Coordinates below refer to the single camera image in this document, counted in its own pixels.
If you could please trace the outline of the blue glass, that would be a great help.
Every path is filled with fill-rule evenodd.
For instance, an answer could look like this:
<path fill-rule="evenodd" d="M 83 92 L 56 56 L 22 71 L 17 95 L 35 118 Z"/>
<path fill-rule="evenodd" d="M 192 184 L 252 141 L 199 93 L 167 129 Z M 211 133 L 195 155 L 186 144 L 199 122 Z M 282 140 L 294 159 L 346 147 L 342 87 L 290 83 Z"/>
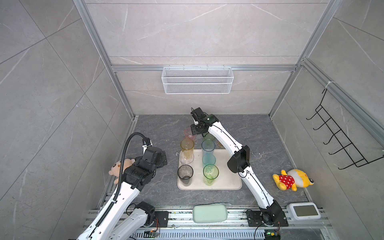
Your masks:
<path fill-rule="evenodd" d="M 207 155 L 207 154 L 213 154 L 216 144 L 212 140 L 204 140 L 201 144 L 202 147 L 202 154 Z"/>

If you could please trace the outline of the tall yellow glass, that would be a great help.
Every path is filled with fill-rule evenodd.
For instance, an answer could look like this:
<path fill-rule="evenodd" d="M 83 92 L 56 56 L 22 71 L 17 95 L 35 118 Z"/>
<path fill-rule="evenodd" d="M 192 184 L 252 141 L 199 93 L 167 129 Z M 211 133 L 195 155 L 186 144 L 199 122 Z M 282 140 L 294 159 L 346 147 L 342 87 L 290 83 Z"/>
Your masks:
<path fill-rule="evenodd" d="M 184 139 L 181 141 L 182 151 L 191 151 L 194 150 L 195 142 L 190 139 Z"/>

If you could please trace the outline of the clear glass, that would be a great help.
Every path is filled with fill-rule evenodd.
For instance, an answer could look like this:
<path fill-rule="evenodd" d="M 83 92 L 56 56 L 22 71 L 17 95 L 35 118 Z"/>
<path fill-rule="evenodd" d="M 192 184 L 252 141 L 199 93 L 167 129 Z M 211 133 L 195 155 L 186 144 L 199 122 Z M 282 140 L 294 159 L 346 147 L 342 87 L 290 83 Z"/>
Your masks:
<path fill-rule="evenodd" d="M 181 151 L 180 152 L 180 157 L 179 157 L 179 161 L 183 164 L 183 165 L 188 165 L 190 163 L 192 163 L 195 159 L 195 155 L 194 155 L 194 151 L 191 150 L 191 151 Z"/>

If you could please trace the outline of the dark grey glass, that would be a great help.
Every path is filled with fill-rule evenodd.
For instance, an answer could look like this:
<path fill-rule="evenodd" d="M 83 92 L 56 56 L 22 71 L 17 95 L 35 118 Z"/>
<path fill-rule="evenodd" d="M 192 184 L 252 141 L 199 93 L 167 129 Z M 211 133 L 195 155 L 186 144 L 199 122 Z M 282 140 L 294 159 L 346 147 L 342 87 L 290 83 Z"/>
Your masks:
<path fill-rule="evenodd" d="M 189 186 L 192 183 L 194 170 L 190 165 L 182 165 L 178 168 L 178 177 L 184 186 Z"/>

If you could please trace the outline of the teal glass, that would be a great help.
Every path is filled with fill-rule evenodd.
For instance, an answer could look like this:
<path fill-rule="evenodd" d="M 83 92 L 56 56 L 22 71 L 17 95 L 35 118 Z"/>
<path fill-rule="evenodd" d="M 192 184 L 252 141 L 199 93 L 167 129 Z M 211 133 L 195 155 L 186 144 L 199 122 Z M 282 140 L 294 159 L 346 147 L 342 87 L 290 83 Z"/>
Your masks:
<path fill-rule="evenodd" d="M 207 165 L 215 165 L 216 157 L 213 154 L 205 154 L 202 157 L 202 163 L 203 163 L 203 167 Z"/>

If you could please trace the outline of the tall light green glass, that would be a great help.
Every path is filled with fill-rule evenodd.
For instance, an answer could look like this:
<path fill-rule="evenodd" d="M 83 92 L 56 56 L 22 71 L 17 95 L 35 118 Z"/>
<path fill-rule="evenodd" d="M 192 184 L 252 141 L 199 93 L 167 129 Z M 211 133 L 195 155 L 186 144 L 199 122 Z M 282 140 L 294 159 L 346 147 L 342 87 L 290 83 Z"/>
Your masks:
<path fill-rule="evenodd" d="M 215 180 L 218 178 L 219 173 L 219 169 L 216 165 L 206 165 L 203 168 L 204 183 L 207 186 L 213 185 Z"/>

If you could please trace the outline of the beige plastic tray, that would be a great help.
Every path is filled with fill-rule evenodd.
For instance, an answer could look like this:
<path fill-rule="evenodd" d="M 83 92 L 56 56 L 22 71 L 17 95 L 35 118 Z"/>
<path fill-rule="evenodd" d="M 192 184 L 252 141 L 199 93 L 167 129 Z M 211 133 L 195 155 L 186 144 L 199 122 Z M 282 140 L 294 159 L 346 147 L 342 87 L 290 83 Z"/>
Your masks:
<path fill-rule="evenodd" d="M 229 153 L 225 149 L 214 150 L 213 155 L 216 157 L 215 165 L 219 169 L 219 176 L 208 186 L 204 182 L 202 150 L 194 150 L 194 161 L 190 166 L 194 170 L 194 174 L 188 186 L 177 177 L 177 186 L 184 191 L 201 191 L 201 190 L 239 190 L 242 187 L 242 179 L 238 174 L 232 173 L 227 166 L 230 159 Z"/>

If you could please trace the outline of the pink glass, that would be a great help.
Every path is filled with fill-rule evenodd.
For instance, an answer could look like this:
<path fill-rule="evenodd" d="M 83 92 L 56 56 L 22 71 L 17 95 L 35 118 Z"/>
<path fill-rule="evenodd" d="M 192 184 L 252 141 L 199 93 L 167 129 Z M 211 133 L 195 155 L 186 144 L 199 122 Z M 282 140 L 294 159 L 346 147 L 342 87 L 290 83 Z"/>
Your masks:
<path fill-rule="evenodd" d="M 187 139 L 190 139 L 192 141 L 196 141 L 197 139 L 197 136 L 196 135 L 193 135 L 192 133 L 192 130 L 191 130 L 191 127 L 187 127 L 185 130 L 184 130 L 184 135 Z"/>

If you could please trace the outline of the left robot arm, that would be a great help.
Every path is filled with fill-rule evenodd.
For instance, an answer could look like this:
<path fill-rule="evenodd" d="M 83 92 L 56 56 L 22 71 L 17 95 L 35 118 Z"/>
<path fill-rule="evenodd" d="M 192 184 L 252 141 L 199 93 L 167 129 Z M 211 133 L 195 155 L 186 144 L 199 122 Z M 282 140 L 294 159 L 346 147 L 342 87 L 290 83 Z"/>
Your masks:
<path fill-rule="evenodd" d="M 126 152 L 134 136 L 143 139 L 143 155 L 125 168 Z M 119 170 L 118 184 L 113 195 L 78 240 L 127 240 L 139 228 L 151 226 L 155 220 L 155 207 L 141 202 L 120 224 L 120 218 L 140 194 L 144 186 L 154 178 L 156 170 L 167 165 L 166 153 L 152 146 L 151 140 L 142 133 L 132 133 L 125 142 Z"/>

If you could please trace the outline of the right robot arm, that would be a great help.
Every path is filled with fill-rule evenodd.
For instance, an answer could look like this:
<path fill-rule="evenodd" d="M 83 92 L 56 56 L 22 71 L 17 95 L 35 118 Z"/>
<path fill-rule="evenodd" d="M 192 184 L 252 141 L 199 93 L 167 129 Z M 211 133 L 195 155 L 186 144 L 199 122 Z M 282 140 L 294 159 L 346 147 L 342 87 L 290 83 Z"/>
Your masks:
<path fill-rule="evenodd" d="M 276 224 L 284 212 L 255 175 L 250 164 L 250 148 L 236 141 L 215 115 L 208 115 L 201 108 L 192 109 L 191 115 L 194 119 L 192 133 L 210 133 L 224 146 L 231 157 L 227 162 L 229 170 L 238 174 L 252 192 L 261 211 L 262 221 L 267 226 Z"/>

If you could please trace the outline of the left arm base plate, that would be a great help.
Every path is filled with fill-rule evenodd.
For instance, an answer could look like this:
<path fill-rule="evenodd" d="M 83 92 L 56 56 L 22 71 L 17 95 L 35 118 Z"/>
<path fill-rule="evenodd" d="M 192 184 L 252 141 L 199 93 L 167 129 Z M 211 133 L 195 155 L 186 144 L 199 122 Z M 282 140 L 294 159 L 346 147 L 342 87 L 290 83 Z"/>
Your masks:
<path fill-rule="evenodd" d="M 147 221 L 144 224 L 144 227 L 149 228 L 165 228 L 168 226 L 169 221 L 169 213 L 168 211 L 155 211 L 148 215 Z"/>

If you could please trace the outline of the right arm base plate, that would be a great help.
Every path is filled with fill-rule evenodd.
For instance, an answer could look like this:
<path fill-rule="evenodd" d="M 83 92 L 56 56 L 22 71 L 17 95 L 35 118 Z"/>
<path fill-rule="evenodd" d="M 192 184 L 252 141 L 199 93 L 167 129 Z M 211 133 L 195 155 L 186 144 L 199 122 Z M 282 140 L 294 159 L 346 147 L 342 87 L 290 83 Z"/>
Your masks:
<path fill-rule="evenodd" d="M 279 214 L 272 222 L 267 222 L 264 220 L 261 211 L 246 210 L 246 219 L 248 221 L 249 227 L 257 227 L 261 225 L 262 227 L 288 227 L 288 219 L 284 212 Z"/>

